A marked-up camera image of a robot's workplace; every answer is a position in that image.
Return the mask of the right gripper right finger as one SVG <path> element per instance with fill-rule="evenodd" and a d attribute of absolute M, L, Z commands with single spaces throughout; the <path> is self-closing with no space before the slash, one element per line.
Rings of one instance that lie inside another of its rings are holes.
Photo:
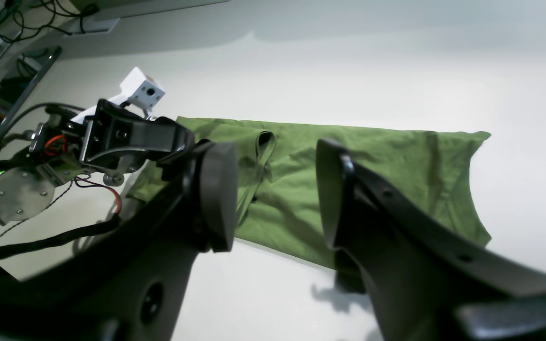
<path fill-rule="evenodd" d="M 356 173 L 340 208 L 320 213 L 331 250 L 357 266 L 386 341 L 546 341 L 546 273 L 436 222 L 342 145 L 321 139 Z"/>

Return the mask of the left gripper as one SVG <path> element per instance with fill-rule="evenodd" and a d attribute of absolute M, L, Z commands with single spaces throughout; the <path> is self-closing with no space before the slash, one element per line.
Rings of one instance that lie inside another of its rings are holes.
<path fill-rule="evenodd" d="M 29 145 L 29 166 L 57 186 L 82 174 L 101 173 L 107 186 L 146 162 L 167 166 L 195 147 L 195 136 L 173 119 L 145 118 L 128 104 L 100 99 L 82 123 L 77 109 L 45 107 L 50 120 L 37 126 Z"/>

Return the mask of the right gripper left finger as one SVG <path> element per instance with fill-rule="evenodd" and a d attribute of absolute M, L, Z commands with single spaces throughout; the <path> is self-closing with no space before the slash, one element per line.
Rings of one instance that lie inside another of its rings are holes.
<path fill-rule="evenodd" d="M 232 250 L 237 226 L 234 143 L 199 143 L 169 164 L 176 177 L 119 224 L 0 246 L 0 260 L 106 237 L 26 281 L 0 271 L 0 341 L 169 341 L 201 252 Z"/>

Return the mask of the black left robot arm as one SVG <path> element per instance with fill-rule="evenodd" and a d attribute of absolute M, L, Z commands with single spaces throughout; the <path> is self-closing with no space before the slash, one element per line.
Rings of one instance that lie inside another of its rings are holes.
<path fill-rule="evenodd" d="M 93 109 L 78 115 L 72 115 L 68 105 L 43 104 L 62 121 L 40 125 L 29 147 L 0 161 L 0 224 L 23 222 L 45 211 L 54 202 L 55 188 L 77 181 L 82 171 L 102 173 L 107 188 L 113 188 L 146 161 L 167 166 L 194 149 L 195 135 L 190 129 L 165 117 L 141 118 L 126 109 L 128 104 L 128 100 L 115 104 L 100 99 Z M 6 138 L 0 139 L 0 150 L 6 142 Z M 1 246 L 0 260 L 117 229 L 120 234 L 63 269 L 63 274 L 72 270 L 87 273 L 89 269 L 113 273 L 137 257 L 139 246 L 132 243 L 132 236 L 146 239 L 135 226 L 120 222 L 118 213 L 104 223 L 46 240 Z"/>

